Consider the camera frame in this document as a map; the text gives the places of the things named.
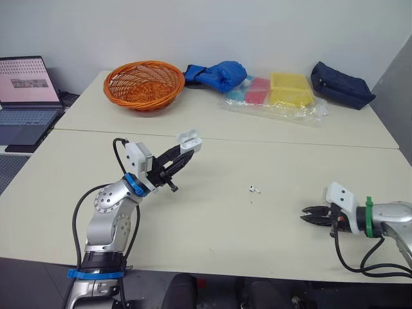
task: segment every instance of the white table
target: white table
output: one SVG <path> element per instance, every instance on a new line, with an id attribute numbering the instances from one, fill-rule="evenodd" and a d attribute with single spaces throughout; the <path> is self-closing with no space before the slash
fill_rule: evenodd
<path id="1" fill-rule="evenodd" d="M 322 127 L 245 115 L 221 109 L 214 90 L 183 89 L 166 109 L 139 113 L 111 103 L 103 93 L 109 71 L 99 73 L 55 128 L 174 136 L 195 127 L 203 138 L 319 145 L 398 148 L 368 105 L 362 110 L 329 104 Z"/>
<path id="2" fill-rule="evenodd" d="M 0 256 L 75 263 L 71 215 L 91 187 L 115 182 L 121 171 L 114 137 L 142 141 L 154 155 L 173 146 L 166 136 L 53 130 L 0 196 Z M 411 168 L 397 149 L 204 140 L 202 150 L 168 187 L 144 199 L 129 264 L 146 270 L 232 274 L 347 282 L 373 279 L 345 270 L 329 228 L 299 218 L 322 202 L 322 191 L 341 182 L 363 202 L 412 201 Z M 255 185 L 261 194 L 248 191 Z M 93 198 L 79 212 L 80 244 Z M 341 233 L 342 254 L 358 266 L 376 242 Z M 371 263 L 406 265 L 388 239 Z"/>

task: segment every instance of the green zip tie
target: green zip tie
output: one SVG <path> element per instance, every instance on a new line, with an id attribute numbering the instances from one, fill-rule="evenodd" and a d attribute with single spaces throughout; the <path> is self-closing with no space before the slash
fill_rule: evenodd
<path id="1" fill-rule="evenodd" d="M 366 197 L 366 213 L 365 213 L 365 218 L 366 218 L 366 235 L 369 238 L 374 238 L 373 237 L 373 230 L 372 230 L 372 198 L 370 196 Z"/>

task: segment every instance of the white wall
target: white wall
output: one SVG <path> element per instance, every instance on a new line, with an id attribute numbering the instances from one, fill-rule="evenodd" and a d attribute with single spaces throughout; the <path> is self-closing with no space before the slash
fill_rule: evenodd
<path id="1" fill-rule="evenodd" d="M 411 0 L 1 0 L 0 56 L 40 54 L 78 93 L 98 71 L 145 59 L 307 75 L 322 60 L 372 88 L 411 13 Z"/>

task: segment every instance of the black cable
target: black cable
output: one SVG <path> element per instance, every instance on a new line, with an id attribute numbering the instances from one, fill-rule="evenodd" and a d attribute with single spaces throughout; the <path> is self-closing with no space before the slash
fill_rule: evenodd
<path id="1" fill-rule="evenodd" d="M 133 243 L 135 242 L 137 230 L 139 229 L 139 224 L 140 224 L 140 207 L 139 205 L 136 205 L 136 225 L 135 225 L 135 230 L 133 231 L 133 235 L 131 236 L 131 239 L 130 239 L 130 244 L 123 257 L 123 262 L 122 262 L 123 270 L 126 269 L 127 258 L 129 257 L 129 254 L 131 252 L 131 247 L 133 246 Z"/>
<path id="2" fill-rule="evenodd" d="M 377 269 L 377 268 L 383 268 L 383 267 L 394 267 L 394 268 L 399 268 L 404 270 L 405 268 L 401 265 L 398 264 L 391 264 L 391 263 L 382 263 L 382 264 L 377 264 L 377 265 L 372 265 L 369 267 L 361 267 L 361 268 L 352 268 L 351 266 L 349 266 L 348 264 L 346 264 L 346 262 L 343 260 L 342 254 L 341 254 L 341 249 L 339 248 L 339 230 L 337 228 L 337 222 L 333 222 L 333 233 L 334 233 L 334 239 L 335 239 L 335 249 L 336 249 L 336 253 L 337 256 L 339 258 L 339 261 L 342 263 L 343 267 L 346 268 L 347 270 L 349 270 L 350 272 L 361 272 L 362 274 L 364 274 L 367 277 L 377 277 L 377 278 L 382 278 L 382 277 L 407 277 L 412 279 L 412 274 L 408 274 L 405 272 L 385 272 L 385 273 L 381 273 L 381 274 L 371 274 L 367 271 L 369 270 L 373 270 L 373 269 Z M 371 250 L 369 250 L 369 252 L 365 255 L 364 259 L 362 260 L 362 262 L 366 262 L 366 260 L 372 255 L 372 253 L 374 253 L 374 251 L 376 251 L 376 249 L 379 248 L 379 246 L 383 243 L 383 241 L 378 242 Z"/>
<path id="3" fill-rule="evenodd" d="M 107 185 L 109 185 L 109 184 L 98 185 L 97 187 L 94 187 L 94 188 L 90 189 L 88 192 L 84 193 L 82 195 L 82 197 L 80 198 L 80 200 L 77 202 L 75 210 L 73 211 L 73 217 L 71 219 L 71 231 L 73 233 L 73 240 L 75 242 L 75 248 L 76 248 L 76 257 L 77 257 L 76 269 L 77 270 L 80 270 L 82 268 L 82 252 L 80 251 L 79 237 L 77 235 L 77 224 L 76 224 L 77 214 L 79 213 L 80 206 L 82 205 L 84 199 L 90 193 L 92 193 L 93 191 L 95 191 L 97 189 L 101 189 L 101 188 L 103 188 Z M 66 309 L 67 302 L 68 302 L 69 296 L 70 296 L 70 292 L 71 292 L 71 289 L 73 288 L 73 285 L 74 285 L 75 281 L 76 281 L 76 278 L 72 278 L 70 280 L 69 287 L 67 288 L 66 293 L 64 294 L 64 299 L 63 299 L 63 302 L 62 302 L 62 309 Z"/>
<path id="4" fill-rule="evenodd" d="M 76 278 L 72 278 L 69 282 L 69 286 L 67 287 L 66 293 L 64 294 L 63 302 L 62 302 L 62 309 L 67 309 L 67 302 L 69 301 L 69 296 L 73 285 L 75 284 Z"/>
<path id="5" fill-rule="evenodd" d="M 118 279 L 118 283 L 120 285 L 120 302 L 122 303 L 123 309 L 127 309 L 126 296 L 124 295 L 124 285 L 123 285 L 123 278 L 122 277 L 120 277 Z"/>
<path id="6" fill-rule="evenodd" d="M 80 270 L 82 267 L 82 252 L 80 251 L 80 244 L 79 244 L 79 237 L 77 236 L 77 227 L 76 227 L 76 220 L 77 220 L 77 213 L 79 212 L 80 206 L 82 205 L 84 199 L 93 191 L 96 191 L 97 189 L 101 189 L 109 184 L 105 185 L 98 185 L 94 188 L 91 188 L 88 192 L 84 193 L 83 196 L 80 198 L 80 200 L 77 202 L 75 210 L 73 211 L 73 218 L 71 219 L 71 230 L 73 232 L 73 239 L 75 241 L 75 247 L 76 247 L 76 255 L 77 255 L 77 270 Z"/>
<path id="7" fill-rule="evenodd" d="M 367 254 L 365 254 L 364 258 L 362 259 L 362 262 L 360 263 L 360 268 L 365 268 L 366 261 L 369 259 L 372 253 L 374 253 L 374 251 L 376 251 L 384 243 L 384 241 L 385 241 L 385 238 L 381 237 L 379 241 L 377 242 L 377 244 L 373 246 L 372 249 L 369 250 Z M 385 264 L 376 264 L 374 266 L 378 266 L 379 268 L 380 267 L 399 268 L 401 270 L 404 270 L 405 272 L 409 272 L 410 274 L 412 274 L 411 269 L 409 269 L 408 267 L 402 266 L 402 265 L 398 265 L 398 264 L 385 263 Z"/>
<path id="8" fill-rule="evenodd" d="M 122 169 L 122 172 L 123 172 L 123 175 L 125 175 L 126 174 L 126 170 L 125 170 L 125 168 L 124 168 L 124 166 L 123 166 L 123 163 L 122 163 L 122 161 L 121 161 L 121 159 L 120 159 L 120 157 L 119 157 L 119 155 L 118 155 L 118 151 L 117 151 L 117 142 L 122 142 L 122 144 L 124 145 L 125 143 L 127 143 L 127 140 L 125 140 L 124 138 L 115 138 L 114 140 L 113 140 L 113 151 L 115 152 L 115 156 L 116 156 L 116 159 L 117 159 L 117 162 L 118 162 L 118 164 L 120 165 L 120 168 Z"/>
<path id="9" fill-rule="evenodd" d="M 133 231 L 133 235 L 131 236 L 130 239 L 130 244 L 126 250 L 126 253 L 124 254 L 123 260 L 122 260 L 122 269 L 121 271 L 125 271 L 126 269 L 126 264 L 127 264 L 127 258 L 129 257 L 129 254 L 131 252 L 131 248 L 133 246 L 133 243 L 135 242 L 136 235 L 137 235 L 137 230 L 139 229 L 139 223 L 140 223 L 140 207 L 139 205 L 136 205 L 136 225 L 135 229 Z M 122 307 L 123 309 L 126 309 L 126 296 L 124 294 L 124 286 L 123 286 L 123 278 L 119 278 L 119 285 L 120 285 L 120 300 L 122 302 Z"/>

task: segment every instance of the blue bag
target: blue bag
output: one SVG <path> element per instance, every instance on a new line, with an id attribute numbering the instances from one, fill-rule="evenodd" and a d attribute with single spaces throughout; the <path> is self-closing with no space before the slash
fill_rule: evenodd
<path id="1" fill-rule="evenodd" d="M 356 109 L 363 108 L 376 97 L 363 79 L 336 71 L 320 61 L 312 70 L 310 79 L 314 90 L 326 98 Z"/>
<path id="2" fill-rule="evenodd" d="M 247 73 L 245 68 L 236 61 L 223 61 L 215 66 L 206 68 L 193 64 L 184 73 L 186 84 L 201 82 L 217 89 L 222 93 L 229 92 L 243 82 Z"/>

